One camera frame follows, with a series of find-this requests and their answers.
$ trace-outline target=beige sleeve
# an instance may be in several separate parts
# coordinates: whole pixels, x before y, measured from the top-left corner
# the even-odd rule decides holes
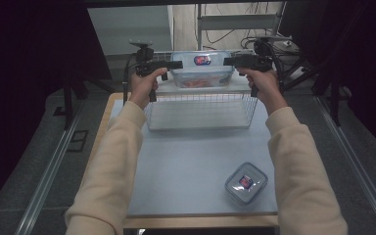
[[[66,213],[67,234],[122,234],[145,120],[143,111],[129,101],[111,120]]]
[[[282,235],[348,234],[335,193],[307,126],[291,108],[266,122],[275,168],[276,201]]]

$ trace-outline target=metal basket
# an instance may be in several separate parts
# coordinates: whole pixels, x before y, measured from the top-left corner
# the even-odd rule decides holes
[[[249,128],[258,98],[249,92],[166,94],[145,109],[148,127],[156,130]]]

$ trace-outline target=container lid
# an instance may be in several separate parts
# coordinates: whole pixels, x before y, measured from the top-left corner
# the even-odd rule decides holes
[[[225,189],[240,205],[249,204],[267,184],[267,175],[251,163],[242,164],[225,182]]]
[[[224,66],[224,58],[230,58],[226,51],[195,51],[175,52],[171,55],[172,61],[182,61],[183,69],[171,70],[172,73],[186,72],[234,72],[231,66]]]

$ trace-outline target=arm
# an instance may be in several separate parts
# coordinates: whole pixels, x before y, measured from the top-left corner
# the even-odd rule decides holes
[[[164,72],[156,70],[143,78],[133,75],[129,101],[111,120],[66,213],[67,234],[122,234],[142,145],[143,109],[151,89],[158,88],[156,77]]]
[[[277,89],[275,73],[238,69],[255,84],[269,118],[268,147],[275,169],[283,235],[347,234],[334,191],[307,126],[299,123]]]

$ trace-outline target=clear plastic container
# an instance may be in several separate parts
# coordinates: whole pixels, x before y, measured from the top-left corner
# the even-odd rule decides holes
[[[228,177],[225,189],[239,205],[247,205],[267,184],[267,175],[251,163],[242,164]]]
[[[180,70],[171,70],[175,85],[180,88],[220,87],[229,84],[234,68],[224,66],[226,51],[176,52],[172,61],[182,61]]]

